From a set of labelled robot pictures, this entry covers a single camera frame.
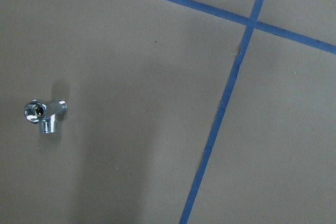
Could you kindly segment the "chrome tee pipe fitting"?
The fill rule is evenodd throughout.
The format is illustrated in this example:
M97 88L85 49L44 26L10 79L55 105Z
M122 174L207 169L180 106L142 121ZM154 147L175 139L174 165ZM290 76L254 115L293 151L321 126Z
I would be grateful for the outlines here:
M67 104L64 100L32 100L25 105L24 116L30 123L39 124L43 134L53 134L58 129L58 118L66 111Z

